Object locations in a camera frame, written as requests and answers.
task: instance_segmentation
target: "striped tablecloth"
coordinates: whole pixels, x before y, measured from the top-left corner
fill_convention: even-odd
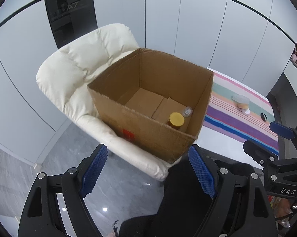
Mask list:
[[[232,100],[232,96],[240,94],[248,97],[250,114],[244,115]],[[267,121],[260,114],[264,112]],[[214,72],[213,87],[209,106],[203,125],[223,133],[240,142],[254,140],[278,155],[278,137],[269,129],[274,121],[271,105],[263,97],[249,90],[239,82],[225,75]]]

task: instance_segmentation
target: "silver screw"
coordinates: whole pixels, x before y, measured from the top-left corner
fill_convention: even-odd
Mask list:
[[[44,173],[39,173],[39,174],[37,175],[37,178],[42,179],[42,178],[44,178],[44,176],[45,176]]]
[[[69,170],[68,170],[68,173],[70,174],[75,174],[77,172],[77,168],[75,167],[71,167]]]
[[[220,173],[226,175],[227,174],[227,169],[226,168],[220,168]]]
[[[251,177],[254,178],[254,179],[258,179],[258,175],[256,173],[252,173]]]

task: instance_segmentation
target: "green stripe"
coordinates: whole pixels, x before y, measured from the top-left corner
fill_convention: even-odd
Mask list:
[[[212,91],[231,101],[233,101],[232,96],[237,94],[231,91],[230,89],[227,89],[217,83],[213,83]],[[249,109],[250,111],[257,114],[258,116],[260,116],[260,114],[263,112],[266,114],[267,120],[269,122],[274,121],[274,116],[272,114],[270,114],[268,111],[264,110],[262,107],[258,106],[257,104],[253,103],[252,101],[249,102]]]

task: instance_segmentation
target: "black oval object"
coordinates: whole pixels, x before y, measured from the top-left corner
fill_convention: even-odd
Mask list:
[[[262,118],[262,120],[263,120],[264,122],[267,121],[267,117],[266,117],[266,114],[265,114],[265,113],[261,113],[261,114],[260,114],[260,117]]]

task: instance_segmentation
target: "tiled floor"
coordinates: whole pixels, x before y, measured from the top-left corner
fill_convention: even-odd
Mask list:
[[[42,172],[61,174],[90,156],[98,142],[71,124],[42,164]],[[35,170],[0,150],[0,214],[20,217],[36,177]],[[103,236],[131,217],[155,214],[163,197],[163,188],[137,168],[116,155],[109,157],[92,193],[84,199],[89,213]],[[75,236],[62,194],[58,195],[67,234]]]

